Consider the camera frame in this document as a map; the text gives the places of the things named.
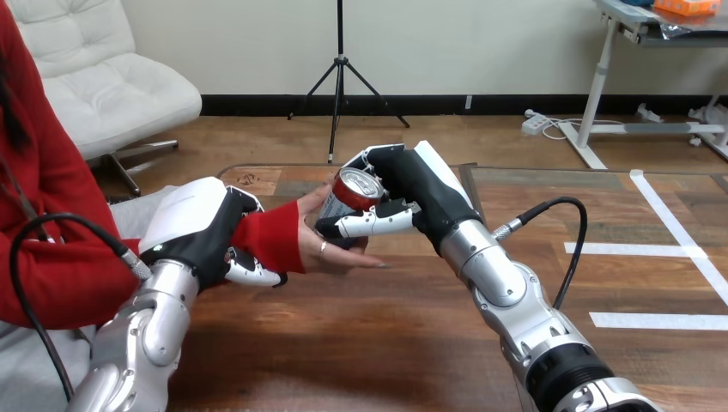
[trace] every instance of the woman's hand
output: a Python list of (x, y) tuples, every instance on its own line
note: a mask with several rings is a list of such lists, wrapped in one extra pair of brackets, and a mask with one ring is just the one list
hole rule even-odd
[(331, 193), (331, 178), (316, 191), (298, 199), (298, 247), (300, 260), (306, 272), (343, 274), (353, 268), (389, 268), (389, 265), (376, 257), (364, 254), (367, 238), (359, 239), (348, 251), (327, 243), (323, 253), (321, 252), (321, 245), (325, 241), (306, 225), (306, 216), (321, 207), (329, 193)]

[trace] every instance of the black cable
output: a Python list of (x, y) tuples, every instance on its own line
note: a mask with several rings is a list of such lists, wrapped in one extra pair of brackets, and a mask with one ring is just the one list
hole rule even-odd
[(576, 199), (574, 197), (558, 197), (556, 199), (551, 199), (548, 202), (543, 202), (535, 208), (532, 208), (519, 216), (521, 223), (525, 226), (525, 224), (531, 221), (531, 219), (542, 214), (551, 206), (561, 203), (570, 203), (576, 206), (577, 209), (579, 209), (579, 235), (576, 238), (576, 246), (573, 249), (573, 254), (571, 255), (571, 263), (569, 264), (567, 273), (564, 276), (564, 281), (561, 284), (559, 293), (556, 294), (556, 299), (554, 299), (555, 309), (559, 309), (561, 307), (561, 303), (563, 303), (564, 301), (564, 298), (566, 298), (569, 285), (571, 284), (571, 281), (573, 279), (573, 274), (576, 272), (576, 265), (579, 264), (581, 249), (584, 247), (584, 240), (586, 238), (586, 207), (584, 207), (584, 204), (579, 199)]
[(61, 378), (61, 384), (64, 386), (66, 400), (70, 401), (70, 399), (73, 397), (73, 385), (70, 382), (68, 373), (66, 372), (64, 364), (61, 361), (61, 357), (58, 355), (56, 346), (53, 344), (53, 341), (48, 336), (46, 328), (44, 328), (43, 324), (40, 323), (38, 316), (33, 311), (33, 308), (31, 307), (30, 302), (25, 295), (25, 290), (23, 290), (20, 274), (18, 273), (18, 252), (21, 249), (22, 241), (26, 238), (26, 236), (28, 236), (29, 233), (35, 230), (36, 227), (39, 227), (47, 221), (74, 221), (83, 225), (93, 234), (95, 234), (99, 239), (103, 240), (103, 242), (106, 243), (106, 245), (108, 245), (112, 249), (114, 254), (118, 257), (124, 255), (129, 250), (129, 248), (124, 245), (124, 243), (122, 243), (120, 240), (114, 238), (102, 227), (95, 225), (78, 215), (72, 215), (70, 213), (56, 213), (36, 217), (35, 219), (28, 222), (13, 239), (13, 243), (10, 247), (10, 279), (13, 281), (15, 296), (17, 296), (18, 301), (21, 304), (22, 310), (23, 312), (25, 312), (28, 320), (38, 332), (40, 340), (43, 341), (43, 344), (45, 345), (45, 350), (47, 350), (48, 354), (51, 356), (53, 366), (56, 368), (56, 372), (58, 372), (58, 377)]

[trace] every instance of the black tripod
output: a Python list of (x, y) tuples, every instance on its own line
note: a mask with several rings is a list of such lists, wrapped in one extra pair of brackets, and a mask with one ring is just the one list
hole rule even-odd
[(339, 56), (334, 59), (334, 64), (331, 65), (331, 67), (324, 73), (324, 75), (321, 77), (321, 80), (316, 83), (315, 86), (311, 89), (310, 92), (306, 95), (306, 97), (303, 98), (303, 101), (300, 104), (300, 107), (298, 110), (291, 112), (291, 114), (288, 115), (288, 120), (293, 118), (295, 112), (300, 112), (303, 110), (303, 108), (306, 106), (306, 102), (308, 101), (308, 98), (313, 95), (313, 92), (316, 91), (316, 89), (321, 86), (321, 83), (326, 80), (326, 77), (328, 77), (334, 69), (337, 69), (337, 94), (336, 98), (334, 99), (334, 118), (331, 122), (331, 141), (329, 142), (329, 163), (332, 163), (334, 161), (334, 138), (337, 134), (337, 127), (339, 124), (339, 116), (341, 115), (342, 105), (344, 102), (344, 92), (343, 92), (343, 68), (344, 66), (348, 67), (349, 70), (351, 70), (352, 73), (354, 73), (354, 76), (358, 77), (359, 80), (361, 80), (362, 83), (364, 83), (369, 90), (374, 93), (377, 98), (379, 98), (379, 101), (384, 104), (385, 109), (391, 114), (392, 116), (396, 116), (403, 124), (404, 127), (409, 128), (410, 124), (407, 123), (406, 120), (402, 118), (402, 116), (397, 115), (391, 107), (389, 107), (389, 104), (387, 104), (384, 97), (382, 97), (381, 94), (377, 92), (374, 87), (367, 82), (364, 77), (362, 77), (358, 71), (354, 68), (354, 66), (349, 63), (349, 59), (346, 58), (343, 55), (343, 13), (342, 13), (342, 3), (343, 0), (337, 0), (337, 12), (338, 12), (338, 34), (339, 34)]

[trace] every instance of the white tape line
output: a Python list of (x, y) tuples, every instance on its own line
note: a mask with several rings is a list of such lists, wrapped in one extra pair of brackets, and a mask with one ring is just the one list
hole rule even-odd
[[(685, 230), (683, 225), (681, 225), (672, 212), (670, 212), (667, 205), (664, 204), (657, 192), (652, 188), (652, 186), (650, 186), (650, 183), (647, 182), (642, 171), (633, 170), (629, 173), (629, 177), (632, 178), (637, 189), (640, 189), (642, 196), (644, 196), (647, 202), (650, 203), (650, 206), (652, 206), (652, 209), (667, 227), (667, 230), (669, 230), (670, 233), (672, 233), (672, 236), (675, 237), (677, 243), (679, 243), (682, 247), (699, 247), (693, 238), (690, 237), (690, 234)], [(694, 256), (691, 256), (690, 259), (693, 260), (695, 266), (697, 266), (698, 270), (703, 274), (703, 276), (705, 276), (708, 283), (710, 283), (710, 286), (715, 289), (715, 292), (718, 293), (720, 299), (728, 305), (728, 282), (720, 274), (720, 272), (718, 272), (710, 259), (708, 257)]]
[[(573, 253), (574, 242), (564, 242), (567, 253)], [(659, 256), (665, 258), (707, 258), (700, 247), (682, 247), (670, 245), (632, 245), (622, 243), (584, 243), (582, 255), (626, 255), (626, 256)]]
[(673, 315), (662, 313), (590, 312), (598, 328), (728, 330), (728, 315)]

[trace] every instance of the red sweater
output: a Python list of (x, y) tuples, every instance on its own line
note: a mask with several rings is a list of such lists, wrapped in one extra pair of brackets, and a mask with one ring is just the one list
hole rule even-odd
[[(20, 153), (10, 146), (0, 107), (0, 155), (36, 212), (75, 213), (118, 236), (105, 198), (56, 119), (35, 63), (3, 0), (0, 57), (5, 61), (12, 111), (30, 140)], [(1, 167), (0, 184), (11, 196), (17, 196)], [(16, 199), (0, 191), (0, 320), (28, 327), (9, 277), (10, 243), (25, 223), (27, 217)], [(298, 209), (291, 203), (244, 219), (233, 243), (250, 251), (269, 269), (302, 272), (297, 224)], [(21, 281), (40, 321), (48, 329), (72, 329), (111, 319), (137, 288), (137, 280), (83, 227), (61, 221), (47, 223), (45, 228), (54, 239), (63, 237), (65, 244), (26, 240), (19, 259)], [(137, 251), (138, 239), (124, 242)]]

